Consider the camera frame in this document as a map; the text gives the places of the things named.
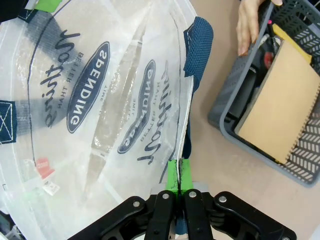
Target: spiral binding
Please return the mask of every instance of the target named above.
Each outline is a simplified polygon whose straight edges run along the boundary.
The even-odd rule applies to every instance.
[[[302,135],[303,135],[304,129],[306,128],[306,126],[307,126],[307,124],[308,124],[308,122],[309,122],[309,120],[310,120],[310,115],[312,114],[312,111],[313,111],[313,109],[314,109],[314,107],[315,107],[315,105],[316,105],[316,103],[317,103],[319,93],[320,93],[320,84],[319,84],[318,89],[317,89],[317,91],[316,91],[315,97],[314,97],[313,102],[312,102],[312,104],[311,104],[310,110],[309,110],[309,112],[308,112],[308,114],[307,114],[307,117],[305,118],[305,120],[304,120],[304,122],[303,122],[303,127],[301,128],[301,130],[300,130],[300,132],[299,132],[296,140],[294,141],[293,146],[291,147],[289,153],[287,154],[287,156],[286,156],[286,158],[285,158],[287,161],[290,160],[290,156],[292,155],[292,152],[295,150],[296,145],[297,145],[297,142],[299,141],[299,139],[300,139],[300,138],[302,137]]]

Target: notebook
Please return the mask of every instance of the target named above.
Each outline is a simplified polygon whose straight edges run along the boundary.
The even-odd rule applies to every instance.
[[[285,164],[309,119],[319,90],[318,74],[288,41],[283,41],[234,132]]]

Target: green tape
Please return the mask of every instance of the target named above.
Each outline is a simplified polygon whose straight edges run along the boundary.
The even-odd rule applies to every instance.
[[[182,163],[180,165],[180,174],[181,193],[184,194],[186,191],[194,188],[189,159],[182,159]]]
[[[35,6],[35,9],[53,13],[54,11],[56,11],[61,2],[62,0],[39,0],[39,2]]]
[[[178,196],[177,160],[168,161],[168,182],[166,183],[165,190],[169,190]]]

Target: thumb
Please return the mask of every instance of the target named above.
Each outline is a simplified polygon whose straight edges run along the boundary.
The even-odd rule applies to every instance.
[[[273,2],[277,6],[281,6],[283,3],[282,0],[271,0],[271,2]]]

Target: human hand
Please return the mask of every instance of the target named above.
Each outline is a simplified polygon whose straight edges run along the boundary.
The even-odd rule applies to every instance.
[[[265,0],[242,0],[239,7],[239,20],[236,26],[238,38],[238,55],[248,55],[248,48],[255,43],[259,35],[258,9]],[[271,0],[281,6],[283,0]]]

